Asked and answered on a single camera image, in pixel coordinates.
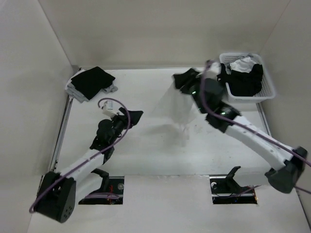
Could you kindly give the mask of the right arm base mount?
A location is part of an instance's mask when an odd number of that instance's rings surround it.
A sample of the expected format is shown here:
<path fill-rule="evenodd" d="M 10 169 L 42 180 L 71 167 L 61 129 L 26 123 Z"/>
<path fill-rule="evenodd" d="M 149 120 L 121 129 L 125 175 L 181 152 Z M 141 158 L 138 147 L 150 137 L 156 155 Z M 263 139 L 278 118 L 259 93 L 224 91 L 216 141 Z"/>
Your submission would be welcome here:
<path fill-rule="evenodd" d="M 235 173 L 241 166 L 233 167 L 226 175 L 209 177 L 211 199 L 213 204 L 257 204 L 255 188 L 257 186 L 240 186 L 235 180 Z"/>

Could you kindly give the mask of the folded grey tank tops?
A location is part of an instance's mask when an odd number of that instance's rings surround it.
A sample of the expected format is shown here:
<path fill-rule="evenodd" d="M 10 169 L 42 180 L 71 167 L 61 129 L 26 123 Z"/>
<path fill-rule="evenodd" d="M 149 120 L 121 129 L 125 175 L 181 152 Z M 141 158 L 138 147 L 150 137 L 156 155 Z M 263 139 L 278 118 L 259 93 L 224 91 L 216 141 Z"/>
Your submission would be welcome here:
<path fill-rule="evenodd" d="M 86 97 L 81 94 L 79 91 L 77 91 L 73 85 L 70 83 L 71 82 L 71 79 L 78 75 L 79 73 L 82 73 L 83 71 L 85 71 L 85 69 L 81 69 L 79 70 L 76 74 L 74 74 L 69 80 L 68 82 L 66 83 L 65 85 L 65 91 L 68 93 L 68 95 L 74 97 L 75 99 L 77 99 L 80 103 L 84 102 L 84 101 L 88 101 L 86 99 Z M 118 90 L 118 88 L 112 84 L 110 87 L 106 88 L 106 89 L 102 89 L 101 91 L 103 91 L 105 94 L 109 94 L 109 93 L 114 93 Z"/>

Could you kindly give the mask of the left metal table rail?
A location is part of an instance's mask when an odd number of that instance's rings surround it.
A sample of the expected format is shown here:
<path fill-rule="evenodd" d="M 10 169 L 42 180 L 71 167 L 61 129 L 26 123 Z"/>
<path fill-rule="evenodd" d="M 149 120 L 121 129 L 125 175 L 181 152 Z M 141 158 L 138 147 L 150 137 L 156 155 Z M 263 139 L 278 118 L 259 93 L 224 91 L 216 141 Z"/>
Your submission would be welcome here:
<path fill-rule="evenodd" d="M 61 124 L 59 127 L 55 145 L 52 150 L 52 155 L 51 155 L 51 159 L 50 159 L 47 171 L 51 171 L 51 170 L 54 171 L 57 168 L 58 158 L 59 158 L 61 147 L 63 144 L 64 135 L 65 135 L 67 123 L 69 120 L 69 115 L 70 115 L 73 100 L 74 98 L 72 96 L 67 95 L 65 108 L 63 111 L 62 119 L 61 119 Z"/>

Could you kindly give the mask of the black tank top hanging out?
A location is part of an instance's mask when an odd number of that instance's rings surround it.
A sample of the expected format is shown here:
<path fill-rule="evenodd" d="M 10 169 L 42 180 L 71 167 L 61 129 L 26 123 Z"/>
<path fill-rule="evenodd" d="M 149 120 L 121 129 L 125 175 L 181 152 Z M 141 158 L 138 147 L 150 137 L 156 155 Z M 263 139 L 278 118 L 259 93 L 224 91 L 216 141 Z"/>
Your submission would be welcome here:
<path fill-rule="evenodd" d="M 227 74 L 226 67 L 223 63 L 220 63 L 221 71 L 217 75 L 217 81 L 220 82 L 222 85 L 225 85 L 230 78 L 230 75 Z"/>

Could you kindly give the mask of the black garments in basket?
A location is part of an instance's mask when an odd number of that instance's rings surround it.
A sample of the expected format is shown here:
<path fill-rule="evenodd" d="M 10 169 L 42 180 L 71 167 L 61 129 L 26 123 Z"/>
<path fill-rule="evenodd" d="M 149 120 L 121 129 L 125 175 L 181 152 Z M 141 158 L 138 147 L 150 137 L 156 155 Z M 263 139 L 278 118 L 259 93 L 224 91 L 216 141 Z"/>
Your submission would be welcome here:
<path fill-rule="evenodd" d="M 262 78 L 263 67 L 255 64 L 249 73 L 232 70 L 226 83 L 228 83 L 233 96 L 252 97 L 261 91 Z"/>

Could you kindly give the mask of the white garment in basket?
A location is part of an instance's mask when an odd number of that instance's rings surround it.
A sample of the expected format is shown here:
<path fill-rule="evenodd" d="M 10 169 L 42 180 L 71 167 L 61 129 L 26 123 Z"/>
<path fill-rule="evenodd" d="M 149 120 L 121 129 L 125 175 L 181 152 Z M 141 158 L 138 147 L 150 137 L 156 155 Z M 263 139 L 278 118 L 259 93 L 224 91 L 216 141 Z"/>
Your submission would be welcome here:
<path fill-rule="evenodd" d="M 229 64 L 231 71 L 249 73 L 257 62 L 252 57 L 243 57 Z"/>

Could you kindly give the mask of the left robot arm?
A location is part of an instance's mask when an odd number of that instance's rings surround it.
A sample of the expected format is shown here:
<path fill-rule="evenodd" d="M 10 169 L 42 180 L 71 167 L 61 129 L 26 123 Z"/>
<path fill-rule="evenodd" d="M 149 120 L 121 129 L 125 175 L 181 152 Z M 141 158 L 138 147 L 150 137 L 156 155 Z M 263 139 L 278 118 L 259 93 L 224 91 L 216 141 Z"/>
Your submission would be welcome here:
<path fill-rule="evenodd" d="M 93 190 L 100 194 L 108 190 L 109 175 L 99 167 L 110 159 L 114 146 L 128 130 L 138 124 L 143 111 L 128 111 L 121 107 L 117 114 L 110 111 L 104 111 L 104 114 L 108 118 L 99 122 L 89 150 L 60 172 L 45 174 L 31 211 L 64 223 L 75 205 Z"/>

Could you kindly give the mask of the right metal table rail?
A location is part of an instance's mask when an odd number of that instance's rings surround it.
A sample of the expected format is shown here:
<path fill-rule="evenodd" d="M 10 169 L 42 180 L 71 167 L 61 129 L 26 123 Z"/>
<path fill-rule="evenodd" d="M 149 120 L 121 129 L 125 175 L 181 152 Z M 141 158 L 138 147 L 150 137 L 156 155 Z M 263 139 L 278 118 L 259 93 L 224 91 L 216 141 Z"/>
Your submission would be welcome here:
<path fill-rule="evenodd" d="M 270 128 L 269 128 L 269 125 L 268 125 L 268 122 L 267 122 L 267 119 L 266 119 L 266 116 L 265 116 L 265 113 L 264 113 L 262 104 L 261 104 L 261 103 L 257 103 L 257 104 L 256 104 L 256 107 L 257 107 L 257 110 L 258 110 L 258 112 L 259 112 L 259 116 L 260 116 L 261 122 L 262 122 L 262 124 L 263 124 L 263 126 L 264 126 L 264 131 L 265 131 L 269 136 L 271 136 L 271 131 L 270 131 Z"/>

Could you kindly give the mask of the metal table rail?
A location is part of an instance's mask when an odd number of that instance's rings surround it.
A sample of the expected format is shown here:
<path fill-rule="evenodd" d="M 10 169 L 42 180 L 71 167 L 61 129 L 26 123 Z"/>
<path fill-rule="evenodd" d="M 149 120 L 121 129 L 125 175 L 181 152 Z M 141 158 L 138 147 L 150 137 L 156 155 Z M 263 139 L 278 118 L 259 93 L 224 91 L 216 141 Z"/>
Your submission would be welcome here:
<path fill-rule="evenodd" d="M 52 155 L 51 155 L 51 159 L 50 159 L 47 171 L 51 171 L 51 170 L 54 171 L 57 168 L 58 158 L 59 158 L 61 147 L 63 144 L 64 135 L 65 135 L 67 123 L 69 120 L 69 115 L 70 115 L 73 100 L 74 98 L 72 96 L 67 95 L 65 108 L 63 111 L 62 119 L 61 119 L 61 124 L 59 127 L 55 145 L 52 150 Z"/>
<path fill-rule="evenodd" d="M 256 107 L 257 107 L 257 110 L 258 110 L 258 112 L 259 112 L 259 116 L 260 116 L 261 122 L 262 122 L 262 124 L 263 124 L 263 126 L 264 126 L 264 131 L 265 131 L 269 136 L 271 136 L 271 131 L 270 131 L 270 128 L 269 128 L 269 125 L 268 125 L 268 122 L 267 122 L 267 119 L 266 119 L 266 116 L 265 116 L 265 113 L 264 113 L 262 104 L 261 104 L 261 103 L 257 103 L 257 104 L 256 104 Z"/>

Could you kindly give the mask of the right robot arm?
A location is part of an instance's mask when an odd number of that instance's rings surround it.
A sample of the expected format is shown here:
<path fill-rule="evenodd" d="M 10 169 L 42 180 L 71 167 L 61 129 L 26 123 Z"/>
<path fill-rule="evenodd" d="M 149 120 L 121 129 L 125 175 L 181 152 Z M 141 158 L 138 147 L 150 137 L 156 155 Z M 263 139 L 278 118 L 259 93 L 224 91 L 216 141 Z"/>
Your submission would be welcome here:
<path fill-rule="evenodd" d="M 191 68 L 173 75 L 174 87 L 192 97 L 211 127 L 237 139 L 261 156 L 271 167 L 264 174 L 269 185 L 289 194 L 297 187 L 305 166 L 310 166 L 308 152 L 303 147 L 294 149 L 278 142 L 255 127 L 236 108 L 223 102 L 225 90 L 216 79 L 220 73 L 220 68 L 206 67 L 201 73 Z"/>

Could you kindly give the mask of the white tank top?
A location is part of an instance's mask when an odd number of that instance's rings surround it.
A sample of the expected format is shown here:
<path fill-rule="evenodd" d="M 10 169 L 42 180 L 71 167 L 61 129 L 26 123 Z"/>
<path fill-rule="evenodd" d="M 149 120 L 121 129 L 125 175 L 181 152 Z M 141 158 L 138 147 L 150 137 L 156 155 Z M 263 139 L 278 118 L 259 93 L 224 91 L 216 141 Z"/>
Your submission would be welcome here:
<path fill-rule="evenodd" d="M 160 120 L 170 142 L 184 147 L 190 139 L 189 126 L 195 120 L 191 96 L 183 94 L 172 83 L 160 98 L 149 117 Z"/>

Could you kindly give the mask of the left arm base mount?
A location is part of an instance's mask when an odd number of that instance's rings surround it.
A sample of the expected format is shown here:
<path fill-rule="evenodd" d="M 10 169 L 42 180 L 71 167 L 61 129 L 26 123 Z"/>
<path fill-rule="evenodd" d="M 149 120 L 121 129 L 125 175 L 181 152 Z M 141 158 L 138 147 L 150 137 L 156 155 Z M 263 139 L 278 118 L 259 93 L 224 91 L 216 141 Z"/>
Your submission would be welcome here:
<path fill-rule="evenodd" d="M 87 193 L 86 196 L 91 198 L 83 198 L 79 205 L 122 205 L 124 194 L 125 177 L 111 177 L 108 172 L 99 168 L 91 173 L 95 178 L 100 178 L 100 186 L 97 189 Z"/>

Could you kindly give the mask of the folded black tank top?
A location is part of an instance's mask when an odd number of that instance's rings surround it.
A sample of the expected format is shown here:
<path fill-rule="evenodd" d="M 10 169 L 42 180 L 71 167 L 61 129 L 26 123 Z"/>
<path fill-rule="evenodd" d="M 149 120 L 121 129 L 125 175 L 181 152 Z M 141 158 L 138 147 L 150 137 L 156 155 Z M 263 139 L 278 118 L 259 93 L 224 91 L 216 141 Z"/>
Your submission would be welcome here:
<path fill-rule="evenodd" d="M 102 89 L 110 87 L 116 78 L 100 67 L 94 67 L 79 73 L 71 79 L 73 87 L 91 100 Z"/>

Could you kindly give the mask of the white plastic laundry basket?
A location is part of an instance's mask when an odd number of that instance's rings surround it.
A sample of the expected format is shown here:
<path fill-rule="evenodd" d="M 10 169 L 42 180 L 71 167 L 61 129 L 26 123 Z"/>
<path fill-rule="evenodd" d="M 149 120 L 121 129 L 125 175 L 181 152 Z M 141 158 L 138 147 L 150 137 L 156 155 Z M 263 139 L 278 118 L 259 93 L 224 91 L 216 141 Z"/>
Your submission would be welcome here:
<path fill-rule="evenodd" d="M 225 52 L 219 55 L 219 60 L 221 63 L 229 65 L 230 63 L 235 62 L 236 60 L 251 56 L 257 63 L 263 66 L 263 77 L 262 77 L 262 89 L 259 93 L 252 97 L 240 97 L 235 96 L 231 93 L 229 85 L 226 84 L 227 89 L 227 100 L 231 103 L 260 103 L 265 100 L 273 99 L 276 96 L 276 90 L 270 74 L 265 67 L 263 59 L 255 53 L 248 53 L 248 52 Z"/>

